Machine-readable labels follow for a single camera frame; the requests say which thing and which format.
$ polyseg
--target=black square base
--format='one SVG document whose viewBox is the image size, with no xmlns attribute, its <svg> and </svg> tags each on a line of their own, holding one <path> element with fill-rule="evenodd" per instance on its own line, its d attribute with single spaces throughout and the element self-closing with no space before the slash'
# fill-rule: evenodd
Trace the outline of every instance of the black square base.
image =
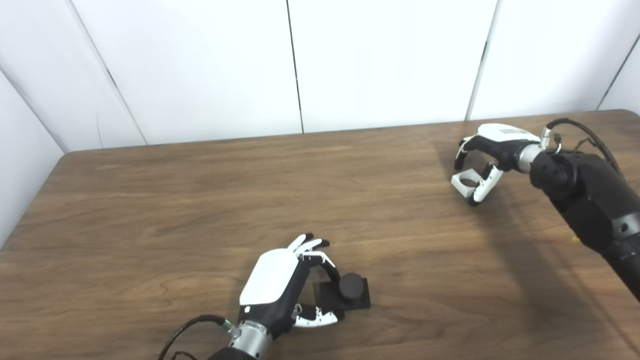
<svg viewBox="0 0 640 360">
<path fill-rule="evenodd" d="M 325 281 L 314 284 L 316 306 L 322 308 L 323 311 L 369 309 L 371 307 L 369 283 L 366 278 L 362 280 L 364 281 L 364 291 L 360 301 L 355 305 L 349 305 L 342 299 L 337 283 Z"/>
</svg>

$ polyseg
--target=black wire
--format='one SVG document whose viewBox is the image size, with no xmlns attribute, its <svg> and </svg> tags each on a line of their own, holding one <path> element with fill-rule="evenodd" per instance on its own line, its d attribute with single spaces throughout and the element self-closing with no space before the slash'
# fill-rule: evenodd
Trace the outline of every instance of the black wire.
<svg viewBox="0 0 640 360">
<path fill-rule="evenodd" d="M 614 158 L 613 154 L 611 154 L 611 151 L 607 148 L 607 146 L 604 144 L 604 142 L 598 137 L 598 135 L 596 135 L 590 128 L 586 127 L 585 125 L 575 121 L 575 120 L 571 120 L 568 118 L 563 118 L 563 119 L 555 119 L 552 122 L 549 122 L 547 124 L 547 129 L 551 130 L 553 129 L 556 125 L 560 125 L 560 124 L 569 124 L 569 125 L 573 125 L 577 128 L 579 128 L 580 130 L 584 131 L 587 135 L 589 135 L 593 141 L 591 142 L 595 147 L 598 148 L 598 150 L 600 150 L 600 152 L 602 153 L 602 155 L 604 155 L 605 160 L 613 167 L 613 169 L 620 175 L 622 175 L 622 170 L 620 170 L 620 166 L 618 166 L 618 162 L 616 161 L 616 158 Z"/>
<path fill-rule="evenodd" d="M 586 139 L 582 139 L 578 142 L 578 145 L 576 145 L 573 148 L 573 152 L 578 152 L 578 150 L 580 150 L 580 146 L 582 146 L 582 144 L 589 142 L 591 145 L 595 146 L 595 142 L 593 142 L 593 140 L 591 138 L 586 138 Z"/>
<path fill-rule="evenodd" d="M 189 354 L 186 351 L 176 351 L 176 352 L 174 352 L 173 356 L 171 356 L 171 360 L 175 360 L 178 357 L 178 355 L 184 355 L 184 356 L 190 358 L 191 360 L 198 360 L 195 356 Z"/>
<path fill-rule="evenodd" d="M 173 342 L 177 340 L 177 338 L 179 338 L 180 335 L 182 335 L 182 333 L 192 325 L 195 325 L 199 322 L 214 322 L 219 326 L 222 326 L 222 324 L 224 324 L 226 321 L 227 319 L 218 315 L 200 315 L 197 318 L 193 318 L 187 321 L 183 326 L 180 327 L 180 329 L 177 329 L 173 333 L 173 335 L 171 335 L 171 338 L 169 338 L 166 344 L 164 344 L 162 351 L 160 351 L 160 355 L 158 355 L 158 360 L 164 360 L 164 357 L 166 356 L 166 353 L 169 351 L 169 348 L 171 347 Z"/>
</svg>

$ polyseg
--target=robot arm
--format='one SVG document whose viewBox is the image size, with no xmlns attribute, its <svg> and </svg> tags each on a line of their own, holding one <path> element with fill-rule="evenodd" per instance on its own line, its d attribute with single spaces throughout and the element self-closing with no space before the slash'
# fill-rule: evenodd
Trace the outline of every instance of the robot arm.
<svg viewBox="0 0 640 360">
<path fill-rule="evenodd" d="M 551 122 L 544 129 L 541 140 L 521 130 L 518 134 L 522 138 L 511 141 L 488 138 L 486 131 L 482 131 L 487 125 L 503 130 L 511 127 L 482 125 L 473 138 L 480 138 L 476 141 L 489 142 L 491 146 L 475 146 L 475 149 L 496 158 L 498 169 L 514 169 L 529 174 L 531 184 L 543 190 L 580 241 L 599 253 L 640 301 L 640 197 L 624 180 L 608 149 L 582 124 L 579 127 L 596 140 L 594 142 L 606 160 L 595 154 L 561 151 L 560 146 L 554 151 L 547 151 L 550 130 L 563 123 L 575 122 L 569 119 Z M 458 158 L 464 154 L 465 146 L 469 150 L 474 149 L 473 145 L 463 142 L 456 157 L 456 170 L 462 168 Z M 470 194 L 469 204 L 477 205 L 484 199 L 487 191 L 483 185 L 490 183 L 488 180 L 490 177 L 483 176 L 478 182 Z M 490 183 L 490 187 L 493 188 L 496 182 L 497 179 Z"/>
<path fill-rule="evenodd" d="M 326 240 L 302 234 L 287 248 L 261 255 L 240 294 L 238 326 L 219 316 L 199 317 L 218 323 L 231 335 L 229 344 L 209 360 L 264 359 L 271 343 L 293 327 L 331 325 L 344 319 L 345 310 L 370 307 L 366 279 L 353 273 L 341 277 L 333 261 L 318 250 L 328 246 Z M 319 285 L 317 304 L 300 304 L 298 297 L 314 266 L 322 267 L 330 281 Z M 198 322 L 196 319 L 188 324 Z M 185 324 L 172 336 L 159 360 L 188 326 Z"/>
</svg>

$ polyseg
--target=wood grain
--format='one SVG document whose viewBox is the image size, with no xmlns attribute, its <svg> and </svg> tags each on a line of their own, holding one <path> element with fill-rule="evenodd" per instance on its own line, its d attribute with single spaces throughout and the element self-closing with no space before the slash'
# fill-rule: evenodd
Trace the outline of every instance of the wood grain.
<svg viewBox="0 0 640 360">
<path fill-rule="evenodd" d="M 570 116 L 639 191 L 638 116 Z M 499 122 L 538 133 L 556 117 Z M 307 231 L 369 278 L 372 308 L 294 329 L 270 359 L 640 357 L 639 304 L 527 176 L 506 174 L 478 208 L 449 184 L 478 125 L 72 152 L 0 252 L 0 358 L 154 359 L 193 316 L 235 319 L 257 257 Z M 224 343 L 203 325 L 175 350 Z"/>
</svg>

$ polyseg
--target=white panel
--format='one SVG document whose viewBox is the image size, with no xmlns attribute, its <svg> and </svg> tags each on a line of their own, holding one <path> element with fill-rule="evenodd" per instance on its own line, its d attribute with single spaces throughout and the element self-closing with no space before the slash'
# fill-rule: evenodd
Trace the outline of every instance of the white panel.
<svg viewBox="0 0 640 360">
<path fill-rule="evenodd" d="M 504 0 L 471 118 L 596 110 L 639 14 L 638 0 Z"/>
<path fill-rule="evenodd" d="M 68 150 L 144 144 L 64 0 L 0 1 L 0 66 Z"/>
<path fill-rule="evenodd" d="M 463 120 L 495 0 L 289 0 L 305 132 Z"/>
<path fill-rule="evenodd" d="M 599 110 L 626 109 L 640 114 L 640 45 L 636 44 Z"/>
<path fill-rule="evenodd" d="M 75 0 L 150 143 L 300 133 L 284 0 Z"/>
<path fill-rule="evenodd" d="M 0 246 L 61 156 L 62 150 L 0 74 Z"/>
</svg>

